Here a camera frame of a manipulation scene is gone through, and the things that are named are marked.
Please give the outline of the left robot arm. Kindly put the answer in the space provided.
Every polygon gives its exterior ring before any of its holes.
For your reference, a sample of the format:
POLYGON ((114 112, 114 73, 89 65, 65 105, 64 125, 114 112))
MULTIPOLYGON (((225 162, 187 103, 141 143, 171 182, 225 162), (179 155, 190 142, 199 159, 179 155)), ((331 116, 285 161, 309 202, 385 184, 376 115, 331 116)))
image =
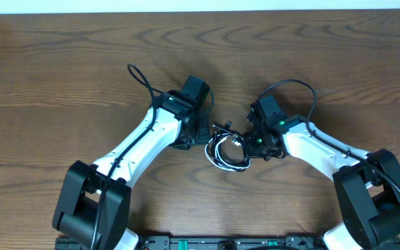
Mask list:
POLYGON ((137 128, 105 156, 67 170, 52 226, 88 249, 134 249, 128 229, 131 190, 166 147, 188 150, 208 141, 201 106, 209 86, 189 76, 181 90, 158 95, 137 128))

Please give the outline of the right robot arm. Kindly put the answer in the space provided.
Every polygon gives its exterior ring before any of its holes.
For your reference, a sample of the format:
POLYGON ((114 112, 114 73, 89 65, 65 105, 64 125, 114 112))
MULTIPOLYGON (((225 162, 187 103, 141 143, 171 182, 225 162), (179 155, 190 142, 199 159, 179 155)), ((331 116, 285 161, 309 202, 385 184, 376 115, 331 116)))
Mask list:
POLYGON ((249 158, 292 156, 333 182, 342 222, 323 235, 327 249, 400 247, 400 164, 393 153, 350 147, 301 115, 287 116, 272 96, 253 102, 247 119, 253 124, 244 134, 249 158))

